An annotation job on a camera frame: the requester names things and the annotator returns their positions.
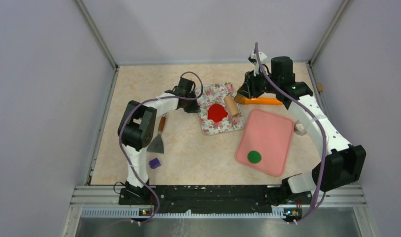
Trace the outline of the wooden rolling pin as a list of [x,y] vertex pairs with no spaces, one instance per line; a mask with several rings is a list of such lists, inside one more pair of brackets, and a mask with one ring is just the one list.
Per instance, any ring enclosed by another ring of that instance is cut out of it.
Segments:
[[224,103],[225,106],[228,110],[228,113],[232,116],[232,117],[237,117],[239,116],[239,109],[237,107],[236,102],[234,101],[234,98],[228,94],[224,97]]

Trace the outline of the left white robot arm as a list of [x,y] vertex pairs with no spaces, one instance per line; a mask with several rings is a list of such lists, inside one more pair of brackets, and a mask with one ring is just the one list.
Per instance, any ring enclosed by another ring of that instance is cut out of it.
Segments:
[[178,85],[160,96],[143,102],[132,100],[127,104],[118,136],[120,148],[128,161],[125,189],[137,204],[143,204],[149,198],[146,154],[155,136],[156,120],[180,108],[188,114],[199,112],[195,87],[194,81],[181,77]]

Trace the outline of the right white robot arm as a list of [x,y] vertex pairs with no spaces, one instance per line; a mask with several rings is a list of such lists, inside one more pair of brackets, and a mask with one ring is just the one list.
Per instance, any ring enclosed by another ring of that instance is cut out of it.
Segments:
[[262,52],[251,53],[248,60],[252,71],[237,90],[238,95],[249,99],[264,93],[275,94],[304,126],[321,156],[320,163],[311,171],[282,180],[276,196],[286,203],[294,203],[301,193],[315,190],[328,192],[359,180],[366,157],[361,145],[352,145],[344,138],[320,109],[313,91],[305,82],[297,82],[290,57],[279,56],[269,61]]

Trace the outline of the red dough piece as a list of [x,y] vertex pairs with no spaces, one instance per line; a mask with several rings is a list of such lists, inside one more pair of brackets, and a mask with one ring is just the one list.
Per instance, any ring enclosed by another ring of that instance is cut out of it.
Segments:
[[228,116],[228,112],[225,107],[221,104],[212,104],[208,108],[207,119],[212,120],[214,123],[221,122],[224,118]]

